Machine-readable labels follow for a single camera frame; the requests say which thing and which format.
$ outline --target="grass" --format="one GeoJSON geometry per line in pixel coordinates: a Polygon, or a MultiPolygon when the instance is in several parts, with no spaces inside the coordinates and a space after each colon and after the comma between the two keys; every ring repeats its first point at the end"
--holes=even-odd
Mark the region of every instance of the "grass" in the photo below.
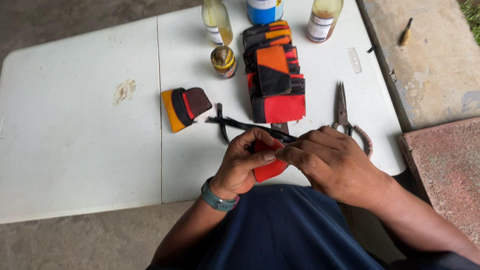
{"type": "Polygon", "coordinates": [[[480,45],[480,5],[476,4],[478,1],[466,0],[460,5],[460,10],[465,15],[467,22],[470,24],[473,36],[480,45]]]}

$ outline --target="blue container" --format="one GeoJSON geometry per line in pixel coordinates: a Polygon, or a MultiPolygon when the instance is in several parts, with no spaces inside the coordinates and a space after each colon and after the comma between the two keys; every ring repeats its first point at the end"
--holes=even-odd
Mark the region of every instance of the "blue container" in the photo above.
{"type": "Polygon", "coordinates": [[[284,0],[247,0],[248,18],[254,25],[265,25],[282,18],[284,0]]]}

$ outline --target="stack of leather pieces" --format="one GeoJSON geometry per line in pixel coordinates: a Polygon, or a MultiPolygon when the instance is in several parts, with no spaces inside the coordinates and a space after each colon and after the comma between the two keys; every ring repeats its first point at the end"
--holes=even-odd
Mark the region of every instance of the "stack of leather pieces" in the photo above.
{"type": "Polygon", "coordinates": [[[305,116],[305,79],[286,21],[243,32],[243,60],[255,123],[285,123],[305,116]]]}

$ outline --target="forearm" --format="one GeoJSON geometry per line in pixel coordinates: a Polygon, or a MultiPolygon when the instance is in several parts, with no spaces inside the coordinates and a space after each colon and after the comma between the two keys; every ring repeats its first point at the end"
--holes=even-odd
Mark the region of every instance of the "forearm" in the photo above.
{"type": "Polygon", "coordinates": [[[225,215],[226,212],[213,209],[199,197],[165,236],[152,264],[178,266],[189,261],[186,258],[190,252],[220,224],[225,215]]]}
{"type": "Polygon", "coordinates": [[[430,205],[403,189],[393,178],[383,202],[370,211],[416,250],[453,251],[480,264],[480,249],[430,205]]]}

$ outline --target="finger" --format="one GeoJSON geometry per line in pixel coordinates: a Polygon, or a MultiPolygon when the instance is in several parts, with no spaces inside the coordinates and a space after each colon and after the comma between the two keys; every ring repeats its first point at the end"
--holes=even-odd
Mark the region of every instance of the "finger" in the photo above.
{"type": "Polygon", "coordinates": [[[330,147],[317,144],[310,140],[296,141],[288,145],[289,147],[296,147],[300,150],[308,151],[318,156],[323,162],[332,166],[335,162],[335,158],[338,151],[331,149],[330,147]]]}
{"type": "Polygon", "coordinates": [[[245,171],[250,171],[274,162],[276,159],[274,151],[258,152],[240,158],[240,166],[245,171]]]}
{"type": "Polygon", "coordinates": [[[332,169],[315,154],[296,147],[279,148],[275,151],[275,156],[279,160],[292,164],[302,171],[303,174],[311,176],[316,180],[321,179],[322,172],[332,169]]]}
{"type": "Polygon", "coordinates": [[[245,144],[250,145],[255,140],[264,141],[268,146],[272,146],[274,144],[272,136],[266,130],[258,127],[254,127],[245,131],[235,139],[238,139],[238,143],[240,143],[240,146],[242,147],[244,147],[245,144]]]}
{"type": "Polygon", "coordinates": [[[341,140],[331,137],[318,130],[310,130],[309,132],[303,134],[297,139],[297,141],[302,141],[302,140],[308,140],[308,141],[323,145],[325,147],[334,148],[334,149],[339,149],[342,143],[341,140]]]}
{"type": "Polygon", "coordinates": [[[318,131],[320,131],[322,133],[325,133],[332,138],[337,138],[337,139],[350,138],[350,136],[348,136],[347,134],[342,133],[342,132],[336,130],[335,128],[331,128],[329,126],[323,126],[323,127],[319,128],[318,131]]]}

